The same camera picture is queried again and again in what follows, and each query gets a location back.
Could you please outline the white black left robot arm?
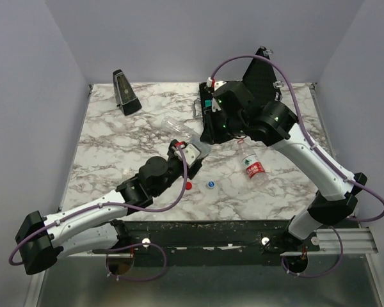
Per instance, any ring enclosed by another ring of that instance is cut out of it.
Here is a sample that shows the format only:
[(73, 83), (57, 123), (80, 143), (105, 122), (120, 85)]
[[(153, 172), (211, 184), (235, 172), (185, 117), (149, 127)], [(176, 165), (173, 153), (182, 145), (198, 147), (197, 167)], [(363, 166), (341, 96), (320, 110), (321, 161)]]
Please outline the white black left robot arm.
[(9, 264), (21, 265), (26, 274), (34, 275), (53, 266), (62, 256), (91, 249), (125, 251), (129, 245), (126, 233), (103, 231), (115, 229), (118, 218), (136, 212), (151, 212), (154, 198), (182, 178), (178, 197), (157, 212), (172, 209), (183, 197), (187, 181), (199, 172), (210, 152), (211, 146), (199, 141), (174, 139), (168, 147), (167, 158), (149, 158), (135, 176), (104, 196), (64, 212), (46, 216), (37, 210), (29, 213), (15, 236), (17, 245), (10, 254)]

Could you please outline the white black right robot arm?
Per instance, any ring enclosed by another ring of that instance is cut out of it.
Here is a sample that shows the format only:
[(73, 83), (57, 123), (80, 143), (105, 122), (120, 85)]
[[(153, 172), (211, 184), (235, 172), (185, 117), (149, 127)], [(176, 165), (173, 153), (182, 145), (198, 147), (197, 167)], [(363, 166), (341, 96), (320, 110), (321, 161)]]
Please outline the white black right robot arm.
[(278, 100), (255, 99), (242, 81), (209, 81), (199, 85), (202, 114), (215, 115), (215, 124), (204, 122), (202, 141), (222, 144), (247, 137), (261, 142), (293, 162), (317, 187), (313, 202), (289, 222), (283, 246), (297, 250), (321, 226), (333, 226), (356, 209), (358, 193), (367, 177), (343, 168), (301, 124), (300, 117)]

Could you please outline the clear unlabelled plastic bottle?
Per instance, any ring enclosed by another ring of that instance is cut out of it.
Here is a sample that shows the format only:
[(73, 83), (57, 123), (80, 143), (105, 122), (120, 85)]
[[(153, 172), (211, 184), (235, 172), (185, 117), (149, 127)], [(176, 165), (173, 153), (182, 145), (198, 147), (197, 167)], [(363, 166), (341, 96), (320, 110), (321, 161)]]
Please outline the clear unlabelled plastic bottle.
[(208, 145), (207, 143), (204, 143), (200, 140), (200, 135), (195, 130), (189, 128), (188, 126), (170, 116), (167, 116), (162, 120), (161, 126), (168, 132), (171, 132), (177, 137), (180, 137), (184, 141), (187, 141), (188, 143), (191, 143), (195, 146)]

